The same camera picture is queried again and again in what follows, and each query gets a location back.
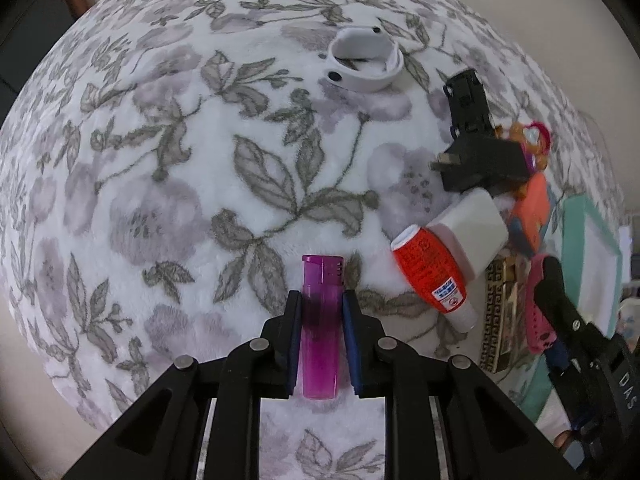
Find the pink plastic clip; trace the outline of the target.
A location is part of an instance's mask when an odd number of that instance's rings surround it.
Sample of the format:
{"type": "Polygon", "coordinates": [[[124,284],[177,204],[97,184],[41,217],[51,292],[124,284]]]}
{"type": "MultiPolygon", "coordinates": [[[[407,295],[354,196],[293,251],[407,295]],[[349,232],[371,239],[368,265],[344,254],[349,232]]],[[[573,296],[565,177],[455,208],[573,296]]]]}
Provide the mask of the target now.
{"type": "Polygon", "coordinates": [[[544,317],[535,301],[535,287],[544,278],[544,259],[547,254],[538,254],[530,260],[530,269],[525,286],[525,328],[530,353],[541,354],[556,341],[556,333],[544,317]]]}

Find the red white small bottle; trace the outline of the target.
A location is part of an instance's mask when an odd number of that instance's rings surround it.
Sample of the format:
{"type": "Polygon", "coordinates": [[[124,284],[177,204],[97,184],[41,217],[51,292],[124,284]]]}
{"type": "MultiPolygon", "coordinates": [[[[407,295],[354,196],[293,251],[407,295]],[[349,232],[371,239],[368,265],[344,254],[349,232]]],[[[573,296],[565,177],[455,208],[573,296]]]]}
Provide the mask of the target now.
{"type": "Polygon", "coordinates": [[[456,259],[431,231],[412,224],[390,243],[395,261],[416,294],[459,333],[469,333],[478,315],[456,259]]]}

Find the purple lighter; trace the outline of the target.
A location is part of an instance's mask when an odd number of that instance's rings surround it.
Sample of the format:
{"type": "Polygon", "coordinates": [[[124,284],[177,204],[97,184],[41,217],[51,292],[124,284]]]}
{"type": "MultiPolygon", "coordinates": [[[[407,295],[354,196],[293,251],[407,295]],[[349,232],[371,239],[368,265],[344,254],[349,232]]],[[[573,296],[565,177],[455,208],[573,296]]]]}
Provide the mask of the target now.
{"type": "Polygon", "coordinates": [[[340,369],[341,308],[344,259],[303,255],[303,326],[300,362],[303,396],[336,397],[340,369]]]}

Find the black toy car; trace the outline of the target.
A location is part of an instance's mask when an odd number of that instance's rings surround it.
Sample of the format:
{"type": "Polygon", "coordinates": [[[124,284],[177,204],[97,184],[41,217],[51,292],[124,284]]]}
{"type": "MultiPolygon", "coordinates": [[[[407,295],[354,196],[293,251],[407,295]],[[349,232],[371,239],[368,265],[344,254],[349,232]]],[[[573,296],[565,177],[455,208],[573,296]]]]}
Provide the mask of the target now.
{"type": "Polygon", "coordinates": [[[450,134],[454,142],[466,134],[495,136],[485,88],[474,68],[467,68],[448,78],[442,90],[449,105],[450,134]]]}

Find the gold black patterned box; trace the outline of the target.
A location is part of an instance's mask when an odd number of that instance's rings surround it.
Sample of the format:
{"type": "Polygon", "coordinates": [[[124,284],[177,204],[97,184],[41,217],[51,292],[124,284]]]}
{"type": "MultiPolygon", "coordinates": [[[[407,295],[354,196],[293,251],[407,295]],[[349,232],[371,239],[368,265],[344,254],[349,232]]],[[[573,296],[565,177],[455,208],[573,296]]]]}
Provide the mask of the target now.
{"type": "Polygon", "coordinates": [[[489,374],[509,367],[518,313],[516,258],[496,257],[485,272],[486,309],[480,367],[489,374]]]}

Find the teal storage tray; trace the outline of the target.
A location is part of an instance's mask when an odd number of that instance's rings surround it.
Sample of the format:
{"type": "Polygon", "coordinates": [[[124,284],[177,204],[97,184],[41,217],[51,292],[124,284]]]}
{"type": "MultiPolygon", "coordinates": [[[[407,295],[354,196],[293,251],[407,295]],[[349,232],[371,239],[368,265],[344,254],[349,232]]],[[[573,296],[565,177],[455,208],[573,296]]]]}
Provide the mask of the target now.
{"type": "Polygon", "coordinates": [[[615,332],[622,262],[617,238],[590,198],[564,200],[561,263],[566,296],[608,337],[615,332]]]}

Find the orange blue toy block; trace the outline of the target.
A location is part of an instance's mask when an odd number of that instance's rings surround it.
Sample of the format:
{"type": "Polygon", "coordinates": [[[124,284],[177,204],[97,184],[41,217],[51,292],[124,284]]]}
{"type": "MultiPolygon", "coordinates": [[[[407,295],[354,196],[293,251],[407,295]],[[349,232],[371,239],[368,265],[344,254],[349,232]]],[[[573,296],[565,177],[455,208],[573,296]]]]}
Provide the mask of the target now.
{"type": "Polygon", "coordinates": [[[516,201],[508,223],[512,246],[527,258],[539,252],[554,208],[554,196],[544,174],[537,172],[516,201]]]}

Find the white power adapter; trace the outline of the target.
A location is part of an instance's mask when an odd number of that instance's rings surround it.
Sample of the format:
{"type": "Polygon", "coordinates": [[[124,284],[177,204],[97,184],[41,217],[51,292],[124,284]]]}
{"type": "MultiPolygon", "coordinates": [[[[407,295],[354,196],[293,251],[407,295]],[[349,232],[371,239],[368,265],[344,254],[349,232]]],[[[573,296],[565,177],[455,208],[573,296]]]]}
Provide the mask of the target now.
{"type": "Polygon", "coordinates": [[[484,188],[465,193],[427,229],[449,250],[467,283],[485,272],[509,237],[494,200],[484,188]]]}

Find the black power adapter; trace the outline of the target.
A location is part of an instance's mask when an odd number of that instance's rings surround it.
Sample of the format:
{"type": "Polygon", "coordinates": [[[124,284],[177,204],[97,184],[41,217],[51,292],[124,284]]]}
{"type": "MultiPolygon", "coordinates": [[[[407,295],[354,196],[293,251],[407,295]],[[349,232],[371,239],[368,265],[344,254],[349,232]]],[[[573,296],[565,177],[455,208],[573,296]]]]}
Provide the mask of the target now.
{"type": "Polygon", "coordinates": [[[462,134],[440,153],[432,168],[447,192],[484,188],[491,196],[513,192],[532,176],[522,144],[510,140],[462,134]]]}

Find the orange pink dog figurine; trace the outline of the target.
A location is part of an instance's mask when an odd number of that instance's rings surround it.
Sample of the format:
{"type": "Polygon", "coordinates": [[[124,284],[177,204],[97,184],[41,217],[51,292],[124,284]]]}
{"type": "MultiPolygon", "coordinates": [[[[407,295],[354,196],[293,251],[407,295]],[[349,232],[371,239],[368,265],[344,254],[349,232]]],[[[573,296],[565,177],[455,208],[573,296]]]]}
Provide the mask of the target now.
{"type": "Polygon", "coordinates": [[[497,182],[492,194],[509,193],[518,200],[528,194],[548,196],[544,170],[548,167],[551,136],[542,122],[514,122],[509,128],[495,128],[497,144],[497,182]]]}

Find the floral fleece blanket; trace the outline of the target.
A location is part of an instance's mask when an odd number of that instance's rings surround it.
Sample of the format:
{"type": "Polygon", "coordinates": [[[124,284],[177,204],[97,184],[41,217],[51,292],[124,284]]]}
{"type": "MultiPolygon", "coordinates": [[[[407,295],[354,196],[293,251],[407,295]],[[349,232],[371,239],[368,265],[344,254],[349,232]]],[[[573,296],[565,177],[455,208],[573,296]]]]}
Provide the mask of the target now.
{"type": "Polygon", "coordinates": [[[28,78],[1,128],[1,301],[43,373],[8,404],[20,447],[61,478],[177,356],[256,337],[306,252],[427,356],[475,354],[406,284],[390,241],[451,202],[447,77],[472,67],[501,125],[543,122],[560,202],[616,228],[623,194],[593,121],[461,0],[99,0],[28,78]],[[341,28],[378,26],[387,88],[323,77],[341,28]]]}

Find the dark cabinet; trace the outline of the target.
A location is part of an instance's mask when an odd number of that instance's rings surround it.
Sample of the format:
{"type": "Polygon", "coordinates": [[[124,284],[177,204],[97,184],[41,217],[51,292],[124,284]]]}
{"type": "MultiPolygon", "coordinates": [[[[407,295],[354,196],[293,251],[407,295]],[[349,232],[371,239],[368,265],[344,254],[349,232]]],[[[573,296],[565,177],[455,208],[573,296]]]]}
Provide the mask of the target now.
{"type": "Polygon", "coordinates": [[[1,116],[91,0],[1,0],[1,116]]]}

